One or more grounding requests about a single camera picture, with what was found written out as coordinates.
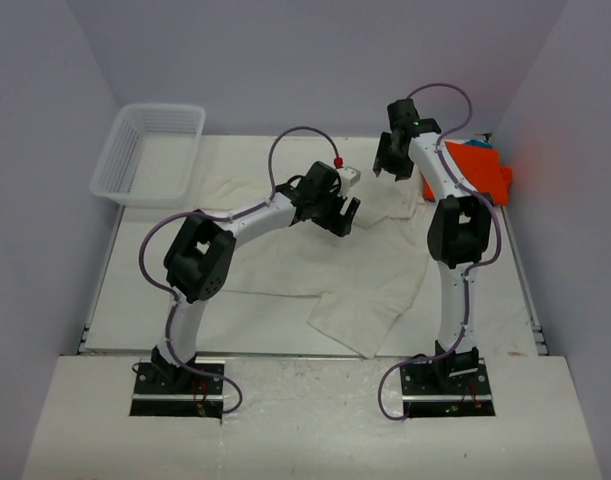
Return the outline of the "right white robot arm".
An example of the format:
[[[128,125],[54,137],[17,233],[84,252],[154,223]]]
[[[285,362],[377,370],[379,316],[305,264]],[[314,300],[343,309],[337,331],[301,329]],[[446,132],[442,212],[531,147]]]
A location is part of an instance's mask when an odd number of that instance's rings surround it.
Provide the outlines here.
[[[436,202],[427,233],[430,256],[441,281],[441,323],[435,354],[415,367],[431,377],[441,392],[452,393],[476,372],[479,351],[472,326],[475,269],[488,248],[492,215],[489,200],[479,194],[441,146],[442,130],[423,118],[410,98],[387,106],[388,132],[379,139],[372,170],[407,180],[422,173]]]

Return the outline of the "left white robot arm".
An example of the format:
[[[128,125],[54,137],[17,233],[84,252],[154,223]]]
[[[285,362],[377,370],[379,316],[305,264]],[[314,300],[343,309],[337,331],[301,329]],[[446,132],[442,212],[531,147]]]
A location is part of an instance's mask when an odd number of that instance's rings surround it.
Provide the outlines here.
[[[201,210],[175,214],[147,234],[151,239],[166,224],[184,220],[163,260],[167,284],[144,275],[150,284],[171,295],[162,340],[151,354],[162,386],[180,393],[205,374],[195,368],[198,329],[208,300],[224,287],[235,250],[272,231],[306,221],[338,237],[348,235],[360,205],[348,193],[360,178],[355,168],[317,161],[305,175],[275,186],[256,205],[223,216]]]

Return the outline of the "white t shirt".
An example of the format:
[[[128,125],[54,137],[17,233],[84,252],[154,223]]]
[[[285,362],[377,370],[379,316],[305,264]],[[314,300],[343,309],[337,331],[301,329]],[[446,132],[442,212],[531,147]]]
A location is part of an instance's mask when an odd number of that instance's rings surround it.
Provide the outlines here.
[[[230,292],[315,297],[308,324],[364,358],[412,308],[429,254],[417,179],[369,177],[352,188],[361,205],[337,237],[312,222],[270,232],[237,249]]]

